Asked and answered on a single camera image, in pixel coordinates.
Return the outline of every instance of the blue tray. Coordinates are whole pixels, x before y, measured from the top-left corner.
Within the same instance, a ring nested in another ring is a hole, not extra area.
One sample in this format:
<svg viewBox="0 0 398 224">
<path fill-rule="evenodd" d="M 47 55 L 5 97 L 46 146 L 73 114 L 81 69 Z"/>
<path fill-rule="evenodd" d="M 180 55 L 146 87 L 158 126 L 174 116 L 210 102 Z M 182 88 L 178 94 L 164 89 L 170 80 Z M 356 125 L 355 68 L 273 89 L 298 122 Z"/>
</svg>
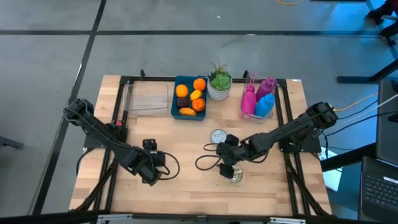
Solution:
<svg viewBox="0 0 398 224">
<path fill-rule="evenodd" d="M 189 100 L 189 108 L 192 109 L 192 102 L 190 100 L 190 95 L 191 93 L 195 90 L 193 89 L 193 81 L 195 81 L 197 78 L 202 78 L 206 81 L 207 84 L 207 77 L 188 77 L 188 76 L 183 76 L 179 75 L 175 77 L 175 83 L 174 83 L 174 94 L 173 94 L 173 105 L 172 105 L 172 116 L 174 119 L 186 119 L 190 121 L 203 121 L 206 116 L 206 108 L 207 108 L 207 102 L 206 102 L 206 97 L 207 97 L 207 89 L 202 91 L 202 96 L 201 98 L 205 101 L 205 109 L 201 112 L 197 112 L 196 116 L 182 116 L 180 115 L 180 110 L 177 108 L 177 96 L 175 94 L 175 89 L 179 84 L 184 84 L 188 87 L 188 100 Z"/>
</svg>

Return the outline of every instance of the laptop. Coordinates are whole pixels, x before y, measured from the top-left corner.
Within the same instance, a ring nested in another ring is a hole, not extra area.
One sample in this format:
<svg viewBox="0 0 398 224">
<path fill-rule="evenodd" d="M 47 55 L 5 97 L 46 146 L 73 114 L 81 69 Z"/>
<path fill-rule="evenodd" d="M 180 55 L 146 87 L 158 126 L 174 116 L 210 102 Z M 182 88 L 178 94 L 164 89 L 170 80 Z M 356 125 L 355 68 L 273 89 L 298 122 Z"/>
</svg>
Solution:
<svg viewBox="0 0 398 224">
<path fill-rule="evenodd" d="M 359 220 L 398 223 L 398 167 L 362 158 Z"/>
</svg>

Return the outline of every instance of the succulent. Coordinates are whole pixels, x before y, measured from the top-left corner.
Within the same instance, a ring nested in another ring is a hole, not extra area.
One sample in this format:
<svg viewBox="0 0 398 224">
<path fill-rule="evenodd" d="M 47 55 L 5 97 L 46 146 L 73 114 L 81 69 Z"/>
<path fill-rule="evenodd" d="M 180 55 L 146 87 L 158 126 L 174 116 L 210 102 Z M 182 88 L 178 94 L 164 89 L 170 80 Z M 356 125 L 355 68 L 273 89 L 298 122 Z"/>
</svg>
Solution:
<svg viewBox="0 0 398 224">
<path fill-rule="evenodd" d="M 220 61 L 218 61 L 218 66 L 213 63 L 211 64 L 213 65 L 214 71 L 210 73 L 208 78 L 212 87 L 218 91 L 231 88 L 231 75 L 225 69 L 227 64 L 220 65 Z"/>
</svg>

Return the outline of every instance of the white cable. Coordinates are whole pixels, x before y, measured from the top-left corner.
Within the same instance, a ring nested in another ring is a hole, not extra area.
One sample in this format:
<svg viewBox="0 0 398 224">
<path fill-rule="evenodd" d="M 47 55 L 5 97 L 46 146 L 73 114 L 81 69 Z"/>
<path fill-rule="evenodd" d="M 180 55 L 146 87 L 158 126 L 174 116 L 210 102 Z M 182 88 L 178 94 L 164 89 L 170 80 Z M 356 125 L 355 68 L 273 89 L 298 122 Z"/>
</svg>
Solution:
<svg viewBox="0 0 398 224">
<path fill-rule="evenodd" d="M 390 97 L 388 100 L 386 100 L 386 101 L 384 101 L 383 103 L 377 105 L 376 107 L 374 107 L 374 108 L 372 108 L 372 109 L 370 109 L 370 110 L 368 110 L 368 111 L 366 111 L 366 112 L 363 112 L 363 113 L 361 113 L 360 115 L 358 115 L 358 116 L 356 116 L 356 117 L 354 117 L 354 118 L 351 118 L 351 119 L 349 119 L 348 121 L 345 121 L 345 122 L 343 122 L 343 123 L 341 123 L 341 124 L 339 124 L 339 125 L 333 127 L 333 129 L 331 129 L 331 130 L 329 131 L 328 134 L 330 134 L 330 133 L 331 133 L 333 130 L 335 130 L 336 128 L 338 128 L 338 127 L 340 127 L 340 126 L 342 126 L 342 125 L 344 125 L 344 124 L 346 124 L 346 123 L 348 123 L 348 122 L 350 122 L 350 121 L 352 121 L 352 120 L 354 120 L 354 119 L 356 119 L 356 118 L 358 118 L 358 117 L 361 117 L 361 116 L 363 116 L 363 115 L 369 113 L 370 111 L 375 110 L 375 109 L 381 107 L 382 105 L 385 105 L 386 103 L 390 102 L 391 100 L 393 100 L 393 99 L 394 99 L 395 97 L 397 97 L 397 96 L 398 96 L 398 94 L 396 94 L 396 95 Z"/>
</svg>

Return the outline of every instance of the concrete floor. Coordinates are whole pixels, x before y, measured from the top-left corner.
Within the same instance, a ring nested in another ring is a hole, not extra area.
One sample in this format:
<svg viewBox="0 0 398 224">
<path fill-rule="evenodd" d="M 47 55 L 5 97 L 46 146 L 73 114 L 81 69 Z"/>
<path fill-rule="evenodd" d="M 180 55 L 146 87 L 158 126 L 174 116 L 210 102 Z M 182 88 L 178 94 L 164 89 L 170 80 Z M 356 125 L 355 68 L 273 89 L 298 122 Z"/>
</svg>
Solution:
<svg viewBox="0 0 398 224">
<path fill-rule="evenodd" d="M 370 4 L 382 1 L 283 6 L 271 0 L 108 0 L 99 30 L 377 31 L 382 26 L 363 19 Z M 91 30 L 99 5 L 100 0 L 0 0 L 0 30 Z M 0 35 L 0 136 L 25 143 L 21 151 L 1 149 L 0 217 L 29 210 L 87 41 L 88 35 Z M 209 62 L 217 60 L 229 62 L 234 77 L 248 69 L 302 79 L 309 105 L 327 101 L 339 108 L 377 91 L 377 85 L 337 84 L 337 76 L 370 76 L 393 56 L 382 39 L 360 35 L 102 35 L 94 41 L 78 96 L 95 103 L 105 74 L 138 75 L 143 68 L 155 76 L 206 75 Z M 355 149 L 375 139 L 376 120 L 370 119 L 329 142 Z M 70 126 L 44 213 L 68 210 L 83 141 L 82 131 Z M 356 218 L 358 168 L 345 167 L 339 192 L 330 192 L 340 217 Z"/>
</svg>

